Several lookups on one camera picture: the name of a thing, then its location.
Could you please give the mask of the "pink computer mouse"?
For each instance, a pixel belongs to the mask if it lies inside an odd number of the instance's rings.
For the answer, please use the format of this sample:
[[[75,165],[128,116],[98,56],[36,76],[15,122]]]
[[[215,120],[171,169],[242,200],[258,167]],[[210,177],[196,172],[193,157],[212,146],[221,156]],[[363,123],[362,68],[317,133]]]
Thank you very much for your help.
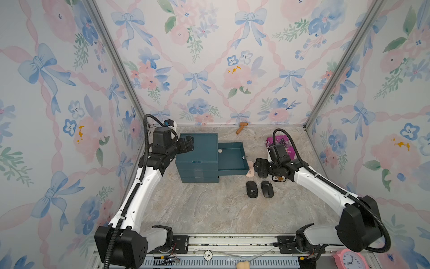
[[[249,177],[249,178],[254,177],[255,176],[255,170],[254,169],[249,169],[245,176]]]

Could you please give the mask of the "black computer mouse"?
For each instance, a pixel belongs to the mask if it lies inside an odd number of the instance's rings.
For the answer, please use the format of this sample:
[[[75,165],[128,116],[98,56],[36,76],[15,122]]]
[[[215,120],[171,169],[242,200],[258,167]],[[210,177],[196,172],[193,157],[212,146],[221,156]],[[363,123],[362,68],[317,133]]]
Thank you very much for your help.
[[[267,180],[262,181],[260,186],[262,189],[262,194],[265,198],[273,198],[274,189],[273,189],[273,185],[269,181]]]
[[[246,183],[246,194],[249,198],[257,198],[258,197],[258,194],[259,194],[258,186],[254,181],[252,181],[252,180],[247,181],[247,183]]]

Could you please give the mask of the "teal drawer cabinet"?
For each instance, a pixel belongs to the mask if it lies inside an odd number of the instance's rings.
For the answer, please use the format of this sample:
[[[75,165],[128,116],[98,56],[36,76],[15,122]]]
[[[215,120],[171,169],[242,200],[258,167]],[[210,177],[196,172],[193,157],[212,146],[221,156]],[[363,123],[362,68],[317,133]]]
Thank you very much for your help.
[[[218,134],[182,133],[194,139],[194,150],[179,154],[176,168],[183,183],[218,183]]]

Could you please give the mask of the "teal drawer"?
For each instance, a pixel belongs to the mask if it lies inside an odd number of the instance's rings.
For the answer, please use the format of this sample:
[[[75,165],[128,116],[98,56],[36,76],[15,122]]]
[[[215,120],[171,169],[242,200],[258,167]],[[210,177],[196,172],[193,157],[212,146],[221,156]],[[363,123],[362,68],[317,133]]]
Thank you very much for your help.
[[[218,175],[246,175],[249,165],[242,142],[222,142],[218,144]]]

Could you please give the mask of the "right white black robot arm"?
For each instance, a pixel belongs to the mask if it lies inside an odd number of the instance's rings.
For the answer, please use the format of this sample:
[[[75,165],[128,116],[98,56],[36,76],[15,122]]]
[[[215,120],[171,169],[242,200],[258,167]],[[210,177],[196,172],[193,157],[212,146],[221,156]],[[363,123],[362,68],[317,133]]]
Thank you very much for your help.
[[[318,245],[343,245],[355,252],[378,253],[391,247],[378,205],[370,196],[359,197],[346,191],[299,160],[280,163],[258,158],[254,170],[260,178],[281,177],[308,189],[340,217],[336,224],[307,224],[299,228],[290,243],[298,252],[309,252]]]

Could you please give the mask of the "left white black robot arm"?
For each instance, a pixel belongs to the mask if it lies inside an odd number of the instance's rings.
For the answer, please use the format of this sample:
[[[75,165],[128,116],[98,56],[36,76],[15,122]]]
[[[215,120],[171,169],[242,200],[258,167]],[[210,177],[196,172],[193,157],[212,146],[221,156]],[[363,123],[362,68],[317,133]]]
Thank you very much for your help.
[[[194,138],[178,137],[175,129],[157,127],[153,143],[147,145],[138,165],[133,187],[108,226],[95,232],[95,242],[104,268],[123,266],[138,269],[153,251],[173,249],[172,228],[155,225],[141,233],[144,212],[165,170],[179,154],[194,150]]]

